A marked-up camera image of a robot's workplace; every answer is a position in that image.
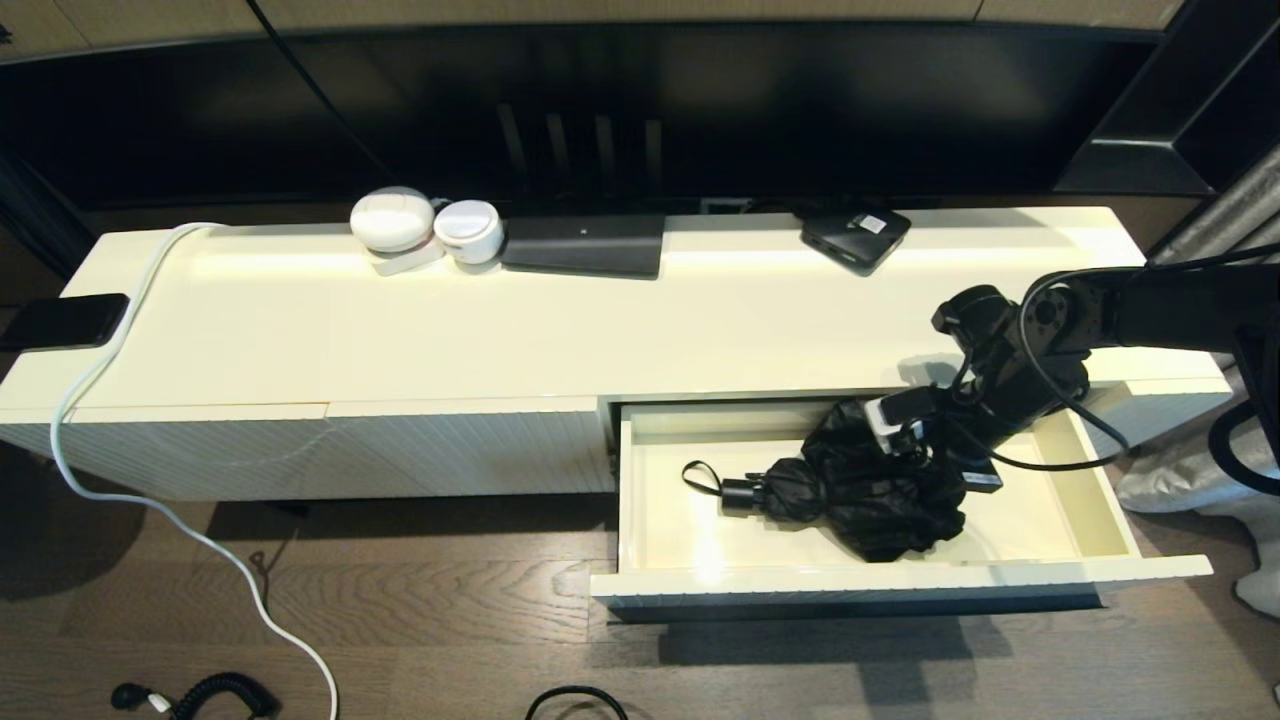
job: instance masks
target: white smart speaker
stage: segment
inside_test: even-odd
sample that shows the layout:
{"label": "white smart speaker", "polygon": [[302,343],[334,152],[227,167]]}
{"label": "white smart speaker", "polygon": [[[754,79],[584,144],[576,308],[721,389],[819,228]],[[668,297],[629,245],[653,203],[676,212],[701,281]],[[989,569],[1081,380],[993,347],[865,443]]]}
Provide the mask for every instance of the white smart speaker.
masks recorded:
{"label": "white smart speaker", "polygon": [[380,275],[392,275],[434,263],[444,249],[431,237],[435,209],[411,187],[384,187],[360,199],[351,209],[351,233],[367,251]]}

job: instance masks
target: smartphone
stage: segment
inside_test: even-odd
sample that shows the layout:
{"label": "smartphone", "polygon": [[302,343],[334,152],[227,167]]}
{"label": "smartphone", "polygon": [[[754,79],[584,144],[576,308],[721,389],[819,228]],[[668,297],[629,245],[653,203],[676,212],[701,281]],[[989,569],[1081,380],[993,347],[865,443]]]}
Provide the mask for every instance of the smartphone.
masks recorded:
{"label": "smartphone", "polygon": [[0,352],[106,345],[128,306],[120,293],[33,300],[0,336]]}

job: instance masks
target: black umbrella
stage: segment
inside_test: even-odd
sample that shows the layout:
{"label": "black umbrella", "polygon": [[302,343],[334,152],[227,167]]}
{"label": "black umbrella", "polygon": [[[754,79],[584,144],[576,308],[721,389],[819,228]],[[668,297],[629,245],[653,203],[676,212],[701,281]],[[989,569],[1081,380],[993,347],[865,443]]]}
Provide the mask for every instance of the black umbrella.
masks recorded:
{"label": "black umbrella", "polygon": [[[846,400],[809,433],[801,457],[785,457],[764,474],[721,479],[700,460],[685,465],[691,487],[717,495],[726,510],[758,510],[774,520],[828,519],[840,539],[868,562],[923,552],[964,528],[965,483],[945,466],[945,452],[888,456],[881,451],[861,404]],[[716,487],[690,480],[701,468]]]}

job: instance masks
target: robotic arm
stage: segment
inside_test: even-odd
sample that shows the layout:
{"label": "robotic arm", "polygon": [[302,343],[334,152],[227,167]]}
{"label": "robotic arm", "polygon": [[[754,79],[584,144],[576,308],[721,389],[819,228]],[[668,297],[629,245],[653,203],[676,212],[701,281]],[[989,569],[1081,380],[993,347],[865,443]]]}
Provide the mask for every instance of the robotic arm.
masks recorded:
{"label": "robotic arm", "polygon": [[[1000,488],[993,450],[1041,416],[1079,406],[1088,393],[1084,360],[1100,347],[1148,346],[1230,352],[1252,402],[1226,413],[1210,432],[1210,448],[1234,479],[1272,495],[1280,484],[1245,468],[1230,451],[1230,432],[1257,416],[1271,450],[1277,438],[1277,337],[1280,265],[1220,265],[1216,261],[1148,268],[1107,268],[1046,275],[1023,306],[992,286],[965,290],[943,302],[933,327],[965,352],[948,389],[913,388],[868,404],[886,454],[933,448],[970,491]],[[1126,450],[1119,433],[1097,421]]]}

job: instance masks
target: white puck device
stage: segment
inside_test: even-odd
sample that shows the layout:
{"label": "white puck device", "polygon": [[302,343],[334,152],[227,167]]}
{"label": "white puck device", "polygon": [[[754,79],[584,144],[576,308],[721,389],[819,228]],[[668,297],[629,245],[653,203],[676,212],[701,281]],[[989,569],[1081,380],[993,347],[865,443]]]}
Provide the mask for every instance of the white puck device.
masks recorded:
{"label": "white puck device", "polygon": [[366,250],[380,275],[393,275],[444,256],[431,237],[435,209],[412,187],[384,187],[360,199],[351,209],[351,233]]}
{"label": "white puck device", "polygon": [[502,218],[483,200],[462,200],[435,217],[435,238],[458,263],[488,263],[502,250]]}

